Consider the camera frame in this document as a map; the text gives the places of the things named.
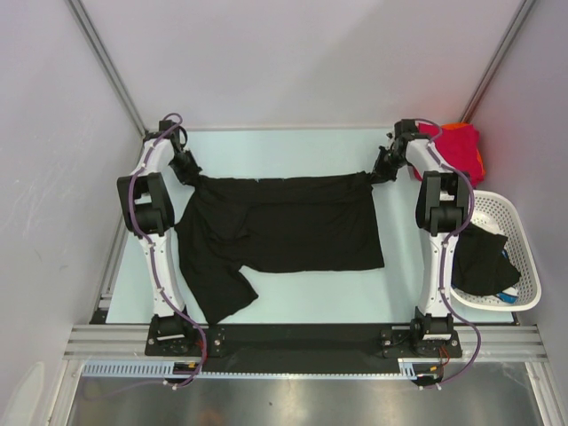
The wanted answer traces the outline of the black t shirt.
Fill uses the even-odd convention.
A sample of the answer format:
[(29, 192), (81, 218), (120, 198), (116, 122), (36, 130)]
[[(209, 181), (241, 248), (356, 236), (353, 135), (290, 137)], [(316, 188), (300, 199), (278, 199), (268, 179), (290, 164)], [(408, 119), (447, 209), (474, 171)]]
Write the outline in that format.
[(200, 176), (175, 226), (179, 268), (215, 325), (257, 300), (241, 273), (350, 272), (385, 266), (370, 176)]
[(473, 296), (494, 296), (515, 286), (520, 271), (504, 256), (508, 237), (469, 224), (459, 235), (452, 286)]

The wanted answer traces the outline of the white plastic laundry basket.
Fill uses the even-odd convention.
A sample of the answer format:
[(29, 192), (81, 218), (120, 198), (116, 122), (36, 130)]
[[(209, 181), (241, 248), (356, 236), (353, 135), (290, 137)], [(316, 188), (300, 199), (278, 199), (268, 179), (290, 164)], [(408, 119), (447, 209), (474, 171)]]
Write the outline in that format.
[(475, 208), (471, 222), (490, 232), (504, 235), (507, 259), (520, 272), (513, 286), (517, 299), (504, 302), (497, 296), (473, 296), (452, 288), (454, 301), (469, 308), (490, 312), (524, 312), (540, 301), (542, 289), (533, 254), (515, 206), (505, 197), (488, 191), (475, 190)]

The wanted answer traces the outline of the right aluminium corner post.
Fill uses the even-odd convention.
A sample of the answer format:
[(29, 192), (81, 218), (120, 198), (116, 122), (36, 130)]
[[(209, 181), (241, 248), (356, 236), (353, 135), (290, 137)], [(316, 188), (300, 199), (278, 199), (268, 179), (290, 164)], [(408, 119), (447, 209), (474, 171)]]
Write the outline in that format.
[(524, 29), (525, 24), (530, 19), (533, 11), (539, 5), (538, 0), (520, 1), (509, 24), (507, 25), (500, 41), (487, 63), (481, 78), (472, 92), (461, 116), (461, 122), (471, 122), (479, 109), (485, 95), (489, 91), (493, 80), (497, 76), (501, 66), (512, 50), (517, 38)]

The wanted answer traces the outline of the blue white garment in basket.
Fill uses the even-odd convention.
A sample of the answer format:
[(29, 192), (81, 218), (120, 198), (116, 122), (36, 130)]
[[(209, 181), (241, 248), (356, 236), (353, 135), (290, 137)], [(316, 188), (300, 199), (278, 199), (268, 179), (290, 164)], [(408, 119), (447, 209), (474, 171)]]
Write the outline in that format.
[(501, 258), (497, 264), (497, 276), (499, 292), (495, 296), (502, 302), (513, 304), (518, 299), (518, 290), (515, 285), (520, 281), (521, 273), (510, 262), (506, 249), (501, 252)]

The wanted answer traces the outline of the aluminium corner post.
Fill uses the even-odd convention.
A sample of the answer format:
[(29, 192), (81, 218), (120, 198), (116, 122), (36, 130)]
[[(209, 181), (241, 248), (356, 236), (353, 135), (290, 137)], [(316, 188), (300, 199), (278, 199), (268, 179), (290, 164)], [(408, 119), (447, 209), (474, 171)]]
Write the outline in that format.
[(94, 20), (81, 0), (65, 0), (68, 10), (79, 27), (95, 60), (99, 63), (107, 82), (117, 97), (124, 113), (140, 136), (145, 136), (147, 128), (130, 92), (116, 67)]
[(525, 24), (530, 19), (533, 11), (539, 5), (538, 0), (520, 1), (509, 24), (507, 25), (500, 41), (487, 63), (481, 78), (472, 92), (461, 116), (461, 122), (471, 122), (479, 109), (485, 95), (489, 91), (493, 80), (497, 76), (501, 66), (512, 50), (517, 38), (524, 29)]

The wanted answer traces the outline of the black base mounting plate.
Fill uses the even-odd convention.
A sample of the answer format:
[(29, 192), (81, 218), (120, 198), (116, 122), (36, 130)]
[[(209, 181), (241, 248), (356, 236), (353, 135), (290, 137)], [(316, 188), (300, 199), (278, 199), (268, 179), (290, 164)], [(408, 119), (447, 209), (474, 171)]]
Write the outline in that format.
[(204, 335), (190, 326), (151, 326), (149, 357), (206, 357), (204, 371), (227, 374), (365, 375), (398, 371), (400, 359), (462, 357), (459, 336), (421, 340), (407, 324), (228, 324)]

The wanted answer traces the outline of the left aluminium corner post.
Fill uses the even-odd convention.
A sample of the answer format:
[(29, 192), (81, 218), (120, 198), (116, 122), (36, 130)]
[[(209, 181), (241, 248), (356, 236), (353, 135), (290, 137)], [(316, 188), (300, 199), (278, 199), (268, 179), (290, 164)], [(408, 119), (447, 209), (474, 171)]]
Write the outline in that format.
[(94, 20), (81, 0), (65, 0), (68, 10), (79, 27), (95, 60), (99, 63), (107, 82), (117, 97), (124, 113), (140, 136), (145, 136), (147, 128), (130, 92), (116, 67)]

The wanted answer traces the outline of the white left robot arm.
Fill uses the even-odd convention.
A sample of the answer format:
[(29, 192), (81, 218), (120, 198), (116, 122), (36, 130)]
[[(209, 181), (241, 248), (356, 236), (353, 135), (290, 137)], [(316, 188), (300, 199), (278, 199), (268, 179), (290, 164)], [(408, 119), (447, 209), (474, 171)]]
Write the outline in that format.
[(187, 134), (178, 113), (167, 114), (143, 139), (134, 170), (116, 187), (127, 230), (140, 244), (150, 275), (153, 314), (146, 339), (150, 357), (197, 356), (202, 329), (189, 317), (175, 274), (171, 237), (175, 212), (162, 173), (182, 153)]

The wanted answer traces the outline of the black t shirt in basket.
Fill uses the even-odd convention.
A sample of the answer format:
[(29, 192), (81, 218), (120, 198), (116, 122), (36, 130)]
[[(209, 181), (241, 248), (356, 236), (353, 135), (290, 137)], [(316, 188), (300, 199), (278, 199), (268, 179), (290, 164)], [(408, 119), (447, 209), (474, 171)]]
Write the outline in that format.
[(469, 224), (459, 235), (452, 286), (473, 296), (494, 296), (515, 286), (520, 271), (504, 256), (508, 237)]

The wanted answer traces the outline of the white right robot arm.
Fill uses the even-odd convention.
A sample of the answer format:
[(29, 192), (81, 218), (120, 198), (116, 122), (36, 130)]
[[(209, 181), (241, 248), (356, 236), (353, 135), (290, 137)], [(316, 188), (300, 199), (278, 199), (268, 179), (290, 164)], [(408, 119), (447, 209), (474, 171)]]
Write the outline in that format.
[(414, 213), (422, 250), (422, 292), (409, 331), (401, 339), (404, 353), (421, 358), (459, 346), (450, 289), (455, 249), (472, 219), (475, 201), (469, 177), (436, 147), (442, 134), (443, 129), (429, 120), (399, 120), (388, 134), (390, 145), (379, 148), (372, 171), (374, 183), (395, 181), (405, 166), (422, 176)]

